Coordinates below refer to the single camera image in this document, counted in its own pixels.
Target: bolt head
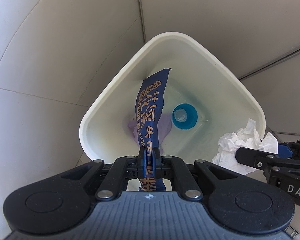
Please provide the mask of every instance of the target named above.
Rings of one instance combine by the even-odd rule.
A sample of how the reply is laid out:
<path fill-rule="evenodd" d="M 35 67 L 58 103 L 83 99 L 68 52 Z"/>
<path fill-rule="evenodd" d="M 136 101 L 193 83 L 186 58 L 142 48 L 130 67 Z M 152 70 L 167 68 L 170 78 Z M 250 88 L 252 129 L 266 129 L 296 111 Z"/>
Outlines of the bolt head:
<path fill-rule="evenodd" d="M 277 167 L 277 166 L 273 166 L 273 167 L 272 167 L 272 170 L 273 170 L 273 171 L 279 171 L 279 170 L 280 170 L 280 168 L 279 168 L 279 167 Z"/>
<path fill-rule="evenodd" d="M 107 199 L 113 196 L 113 192 L 110 190 L 101 190 L 98 192 L 97 196 L 102 199 Z"/>
<path fill-rule="evenodd" d="M 200 197 L 201 192 L 196 189 L 190 189 L 186 191 L 186 196 L 189 198 L 198 198 Z"/>

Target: crumpled wrapper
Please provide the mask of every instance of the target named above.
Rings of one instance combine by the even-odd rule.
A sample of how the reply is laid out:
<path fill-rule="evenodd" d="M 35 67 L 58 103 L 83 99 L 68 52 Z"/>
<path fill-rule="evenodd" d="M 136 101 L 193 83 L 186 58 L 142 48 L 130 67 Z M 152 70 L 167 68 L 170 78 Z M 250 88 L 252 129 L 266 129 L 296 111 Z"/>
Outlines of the crumpled wrapper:
<path fill-rule="evenodd" d="M 213 157 L 212 163 L 242 175 L 246 175 L 257 169 L 237 162 L 235 151 L 240 147 L 278 154 L 277 139 L 272 133 L 268 132 L 261 142 L 256 130 L 256 122 L 252 119 L 248 120 L 246 128 L 241 128 L 236 133 L 224 134 L 219 139 L 218 144 L 218 154 Z"/>

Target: metal screw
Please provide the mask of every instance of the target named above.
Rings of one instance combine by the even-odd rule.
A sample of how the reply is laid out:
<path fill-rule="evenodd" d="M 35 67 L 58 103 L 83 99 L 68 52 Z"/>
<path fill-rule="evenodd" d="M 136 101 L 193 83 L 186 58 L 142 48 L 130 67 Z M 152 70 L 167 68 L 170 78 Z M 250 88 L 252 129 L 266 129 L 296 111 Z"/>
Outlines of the metal screw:
<path fill-rule="evenodd" d="M 113 196 L 113 192 L 110 190 L 101 190 L 98 192 L 97 196 L 99 198 L 107 199 Z"/>
<path fill-rule="evenodd" d="M 195 189 L 190 189 L 186 191 L 186 196 L 189 198 L 198 198 L 200 197 L 201 192 Z"/>

